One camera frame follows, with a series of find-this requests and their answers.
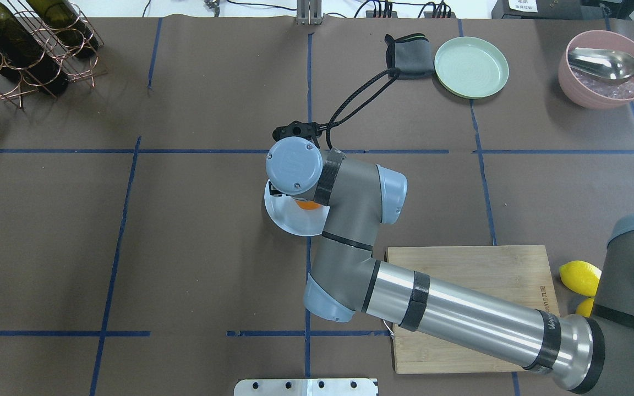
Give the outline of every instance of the black band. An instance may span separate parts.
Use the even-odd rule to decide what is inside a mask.
[[[410,302],[400,327],[405,330],[415,331],[420,327],[420,321],[427,308],[427,297],[430,295],[430,275],[415,271]]]
[[[342,151],[332,148],[327,155],[327,159],[324,160],[322,166],[322,174],[317,182],[317,190],[315,190],[314,201],[320,205],[329,206],[329,197],[332,196],[332,188],[334,187],[334,180],[337,179],[337,173],[339,173],[339,167],[342,166],[346,155]]]
[[[542,336],[542,346],[539,348],[538,356],[530,366],[523,367],[528,371],[539,374],[546,374],[551,371],[551,367],[559,356],[561,348],[561,325],[559,318],[545,311],[538,312],[542,316],[544,333]]]
[[[601,371],[603,371],[603,363],[606,361],[606,339],[603,336],[601,327],[591,318],[586,318],[586,321],[591,328],[593,352],[591,353],[591,365],[588,368],[586,377],[584,377],[579,386],[569,391],[576,394],[587,393],[596,386],[598,378],[601,376]]]
[[[343,238],[342,236],[334,235],[332,233],[328,233],[327,231],[322,231],[322,236],[324,238],[327,238],[328,240],[338,241],[338,243],[343,243],[344,245],[349,245],[357,249],[373,251],[373,246],[371,245],[360,243],[360,241]]]
[[[378,279],[378,270],[380,270],[380,260],[375,261],[373,266],[373,272],[370,274],[370,283],[368,283],[368,290],[365,292],[365,299],[363,299],[362,312],[368,311],[368,304],[370,303],[370,296],[373,295],[373,288],[375,287],[375,280]]]
[[[593,304],[593,311],[591,313],[593,316],[599,316],[611,322],[618,323],[619,325],[634,329],[634,315],[629,313],[616,311],[615,309],[599,304]]]

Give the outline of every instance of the black device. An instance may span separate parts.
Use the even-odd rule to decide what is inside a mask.
[[[491,18],[494,19],[603,19],[603,10],[596,5],[582,5],[579,0],[528,0],[537,5],[536,12],[511,8],[509,0],[498,0]]]

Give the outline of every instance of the aluminum arm tube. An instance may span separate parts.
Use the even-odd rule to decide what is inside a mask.
[[[410,331],[441,338],[577,387],[591,364],[586,319],[565,319],[469,290],[385,261],[362,311]]]

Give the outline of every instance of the pink bowl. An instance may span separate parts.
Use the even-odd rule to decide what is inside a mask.
[[[579,106],[605,109],[619,107],[634,100],[634,95],[624,100],[621,98],[604,97],[600,93],[593,92],[586,87],[586,85],[582,84],[571,72],[569,60],[566,58],[567,54],[576,47],[601,48],[602,50],[611,49],[627,52],[634,56],[634,41],[618,33],[608,32],[606,30],[589,30],[588,32],[580,33],[572,38],[569,45],[566,46],[566,51],[562,54],[561,61],[559,61],[558,72],[561,90]]]

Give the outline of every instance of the orange object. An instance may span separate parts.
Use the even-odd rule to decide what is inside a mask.
[[[317,203],[315,201],[298,201],[298,200],[295,200],[295,203],[297,203],[297,206],[300,206],[300,208],[302,208],[303,210],[306,210],[306,211],[318,210],[319,208],[322,207],[322,205],[319,205],[319,203]]]

